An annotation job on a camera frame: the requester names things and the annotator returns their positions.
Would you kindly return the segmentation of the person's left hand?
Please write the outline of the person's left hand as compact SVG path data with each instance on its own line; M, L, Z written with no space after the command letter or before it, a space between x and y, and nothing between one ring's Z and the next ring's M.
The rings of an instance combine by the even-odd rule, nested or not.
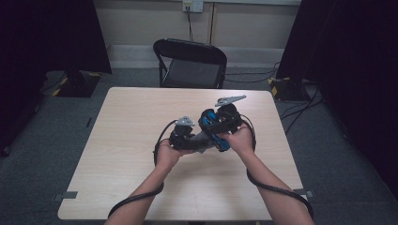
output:
M183 156L192 154L192 150L175 150L168 140L161 141L156 157L156 169L171 171Z

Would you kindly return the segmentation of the person's right hand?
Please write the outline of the person's right hand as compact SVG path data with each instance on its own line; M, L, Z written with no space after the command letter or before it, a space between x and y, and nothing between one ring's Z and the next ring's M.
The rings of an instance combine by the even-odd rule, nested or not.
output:
M231 148L240 156L247 157L253 154L253 135L246 124L242 124L238 130L233 133L222 133L219 137L227 140Z

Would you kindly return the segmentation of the black curtain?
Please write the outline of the black curtain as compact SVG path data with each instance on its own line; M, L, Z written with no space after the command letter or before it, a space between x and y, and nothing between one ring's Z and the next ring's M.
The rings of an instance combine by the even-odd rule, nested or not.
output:
M398 0L301 0L277 76L319 83L398 200Z
M112 72L94 0L0 0L0 157L55 70Z

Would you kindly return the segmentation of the white wall socket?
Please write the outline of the white wall socket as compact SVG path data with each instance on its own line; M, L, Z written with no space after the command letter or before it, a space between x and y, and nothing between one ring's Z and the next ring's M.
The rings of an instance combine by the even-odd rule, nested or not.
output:
M183 0L182 10L184 12L202 13L204 9L204 2L202 0Z

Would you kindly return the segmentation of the blue toy car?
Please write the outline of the blue toy car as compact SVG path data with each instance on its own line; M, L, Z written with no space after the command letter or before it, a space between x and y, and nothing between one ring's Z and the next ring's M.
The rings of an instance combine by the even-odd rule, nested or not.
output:
M214 124L221 124L219 120L218 115L214 112L213 109L207 109L204 110L201 114L201 117L199 118L199 121L208 121L208 122L212 122ZM230 144L227 140L220 138L219 134L207 134L206 135L210 138L210 140L213 141L214 146L220 151L220 152L224 152L227 151L230 148Z

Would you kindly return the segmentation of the black stand base yellow tape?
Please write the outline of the black stand base yellow tape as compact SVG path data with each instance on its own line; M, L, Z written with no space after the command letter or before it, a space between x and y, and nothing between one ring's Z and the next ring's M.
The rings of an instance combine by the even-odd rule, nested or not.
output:
M269 78L270 92L280 101L308 101L310 99L305 86L301 82L294 82L290 78Z
M54 90L54 97L90 98L100 81L101 75L95 72L71 70L66 71L66 78Z

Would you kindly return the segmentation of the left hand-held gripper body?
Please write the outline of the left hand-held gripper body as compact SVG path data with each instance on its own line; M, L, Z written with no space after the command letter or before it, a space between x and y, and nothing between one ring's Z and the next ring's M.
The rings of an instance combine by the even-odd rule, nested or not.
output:
M183 116L174 122L174 130L170 134L169 141L177 150L192 149L190 138L193 137L193 121L189 116Z

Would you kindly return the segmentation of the thin wall conduit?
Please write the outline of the thin wall conduit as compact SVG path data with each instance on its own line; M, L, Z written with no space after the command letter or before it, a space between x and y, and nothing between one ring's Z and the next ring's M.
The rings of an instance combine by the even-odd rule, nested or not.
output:
M209 4L209 26L208 26L208 44L214 43L214 30L217 20L217 3L211 2Z

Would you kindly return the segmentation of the black folding chair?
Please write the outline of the black folding chair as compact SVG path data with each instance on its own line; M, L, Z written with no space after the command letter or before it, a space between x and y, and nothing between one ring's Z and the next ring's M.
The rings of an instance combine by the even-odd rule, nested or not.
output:
M163 38L153 44L160 87L222 89L227 57L205 43Z

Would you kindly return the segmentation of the grey tape strip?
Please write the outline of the grey tape strip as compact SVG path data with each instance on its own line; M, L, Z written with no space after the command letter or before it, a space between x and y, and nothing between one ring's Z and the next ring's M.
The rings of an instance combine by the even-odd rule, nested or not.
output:
M54 201L62 202L64 199L75 199L77 197L77 191L64 191L54 195Z
M311 190L307 190L305 188L297 188L297 189L293 189L293 191L301 196L306 196L307 198L312 198L314 196L314 193Z

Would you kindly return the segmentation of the grey cloth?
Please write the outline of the grey cloth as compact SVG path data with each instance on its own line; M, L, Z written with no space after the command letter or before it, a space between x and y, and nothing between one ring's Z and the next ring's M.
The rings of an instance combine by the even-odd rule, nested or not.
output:
M190 137L188 142L188 149L200 154L213 146L213 141L203 131Z

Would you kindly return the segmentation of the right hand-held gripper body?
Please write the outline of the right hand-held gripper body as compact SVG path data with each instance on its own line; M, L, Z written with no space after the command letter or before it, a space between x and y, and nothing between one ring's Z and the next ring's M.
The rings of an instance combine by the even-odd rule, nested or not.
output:
M234 102L244 99L246 96L220 97L215 104L218 107L217 114L222 125L226 128L226 132L235 133L237 128L242 124L240 113Z

